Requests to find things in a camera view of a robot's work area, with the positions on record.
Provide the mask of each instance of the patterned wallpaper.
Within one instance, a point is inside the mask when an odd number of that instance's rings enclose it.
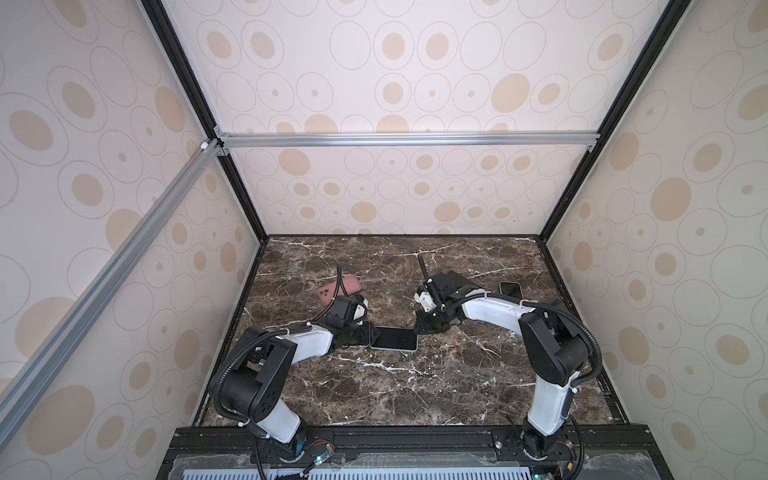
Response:
[[[214,161],[0,455],[0,479],[154,480],[256,248]]]
[[[595,129],[666,3],[165,1],[237,133]]]
[[[202,134],[129,0],[0,15],[0,392]]]
[[[237,148],[267,233],[538,233],[584,145]]]
[[[707,0],[550,242],[675,478],[768,475],[768,1]]]

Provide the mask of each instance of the marble tabletop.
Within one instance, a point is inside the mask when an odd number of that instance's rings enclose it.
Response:
[[[430,273],[455,270],[489,291],[522,285],[531,300],[558,298],[533,240],[510,237],[276,237],[270,239],[235,339],[248,326],[277,328],[314,317],[316,289],[336,264],[355,274],[379,326],[412,327],[413,293]],[[483,322],[419,337],[415,353],[339,349],[291,367],[283,400],[309,425],[503,425],[521,423],[535,374],[522,338]],[[613,423],[600,388],[585,383],[571,411],[582,424]],[[201,425],[231,425],[208,406]]]

